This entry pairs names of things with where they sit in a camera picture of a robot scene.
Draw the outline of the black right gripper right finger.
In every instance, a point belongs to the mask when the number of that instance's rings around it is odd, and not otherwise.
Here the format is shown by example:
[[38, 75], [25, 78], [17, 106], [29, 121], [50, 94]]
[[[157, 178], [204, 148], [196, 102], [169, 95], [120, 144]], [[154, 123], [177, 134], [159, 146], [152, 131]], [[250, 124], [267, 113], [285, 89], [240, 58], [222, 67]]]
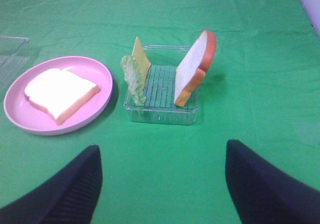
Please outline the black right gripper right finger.
[[226, 145], [226, 183], [242, 223], [319, 223], [320, 192], [238, 140]]

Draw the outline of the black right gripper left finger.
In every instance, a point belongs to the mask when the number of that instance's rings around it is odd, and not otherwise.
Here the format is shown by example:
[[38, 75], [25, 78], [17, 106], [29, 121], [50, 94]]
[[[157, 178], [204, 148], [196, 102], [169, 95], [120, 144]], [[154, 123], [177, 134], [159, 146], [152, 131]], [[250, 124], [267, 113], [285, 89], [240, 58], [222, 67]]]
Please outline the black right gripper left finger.
[[1, 208], [1, 223], [90, 223], [102, 187], [101, 152], [88, 146], [26, 195]]

